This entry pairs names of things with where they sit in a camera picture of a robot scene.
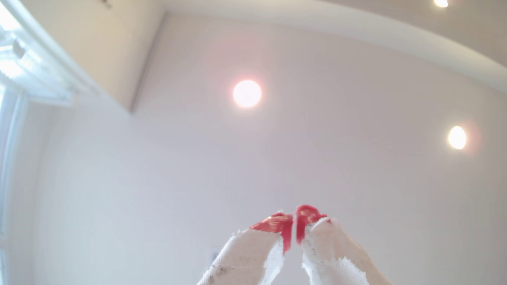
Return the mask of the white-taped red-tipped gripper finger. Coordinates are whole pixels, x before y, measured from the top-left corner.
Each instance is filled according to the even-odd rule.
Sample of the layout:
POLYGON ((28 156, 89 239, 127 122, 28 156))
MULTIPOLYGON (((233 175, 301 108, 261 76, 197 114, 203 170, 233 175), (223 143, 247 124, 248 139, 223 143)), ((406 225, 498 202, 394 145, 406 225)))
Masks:
POLYGON ((391 284, 337 218, 310 205, 300 205, 295 218, 310 284, 391 284))
POLYGON ((277 212, 235 232, 198 284, 272 284, 290 249, 293 222, 277 212))

